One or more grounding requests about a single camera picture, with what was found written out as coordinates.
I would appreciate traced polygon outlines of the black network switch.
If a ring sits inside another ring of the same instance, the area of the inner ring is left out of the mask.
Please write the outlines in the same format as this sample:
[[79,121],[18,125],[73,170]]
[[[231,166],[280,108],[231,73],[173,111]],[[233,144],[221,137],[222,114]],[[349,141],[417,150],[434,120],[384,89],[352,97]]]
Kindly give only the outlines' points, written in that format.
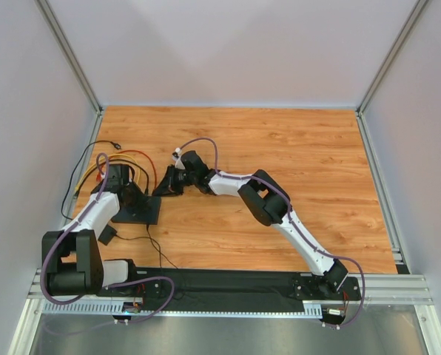
[[157,225],[161,209],[160,197],[148,197],[142,206],[121,206],[119,212],[111,218],[113,223]]

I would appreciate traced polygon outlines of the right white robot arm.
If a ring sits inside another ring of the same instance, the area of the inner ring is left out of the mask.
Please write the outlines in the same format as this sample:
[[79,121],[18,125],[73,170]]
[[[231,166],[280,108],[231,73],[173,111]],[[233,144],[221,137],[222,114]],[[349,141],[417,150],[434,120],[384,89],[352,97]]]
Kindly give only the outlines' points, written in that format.
[[239,197],[257,222],[278,230],[294,246],[322,292],[341,289],[347,268],[312,236],[296,215],[290,197],[268,173],[261,169],[250,175],[217,171],[194,150],[183,153],[177,149],[172,157],[175,162],[167,167],[154,196],[178,196],[186,187],[195,186],[206,195]]

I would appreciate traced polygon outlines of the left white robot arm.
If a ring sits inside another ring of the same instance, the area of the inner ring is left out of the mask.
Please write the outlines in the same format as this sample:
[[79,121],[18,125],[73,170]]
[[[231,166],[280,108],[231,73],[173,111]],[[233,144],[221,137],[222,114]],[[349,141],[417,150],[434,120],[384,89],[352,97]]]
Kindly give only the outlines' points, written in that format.
[[98,238],[122,208],[138,211],[147,200],[130,171],[126,164],[109,166],[77,216],[42,237],[40,287],[49,302],[70,304],[130,281],[133,261],[103,261],[98,248]]

